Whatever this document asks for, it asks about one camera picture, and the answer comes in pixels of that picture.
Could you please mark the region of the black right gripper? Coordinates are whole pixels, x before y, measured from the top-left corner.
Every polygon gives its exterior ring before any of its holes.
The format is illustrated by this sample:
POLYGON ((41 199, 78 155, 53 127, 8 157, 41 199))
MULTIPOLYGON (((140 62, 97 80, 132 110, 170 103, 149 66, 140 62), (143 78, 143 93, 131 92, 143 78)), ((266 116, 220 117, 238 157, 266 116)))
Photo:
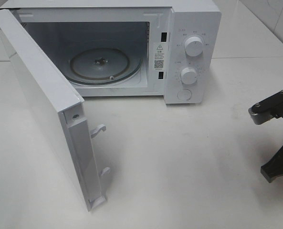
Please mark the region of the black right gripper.
MULTIPOLYGON (((283 118, 283 90, 255 103, 248 112, 256 125, 261 125, 272 118, 283 118)), ((261 174, 269 183, 283 176, 283 146, 261 166, 261 174)))

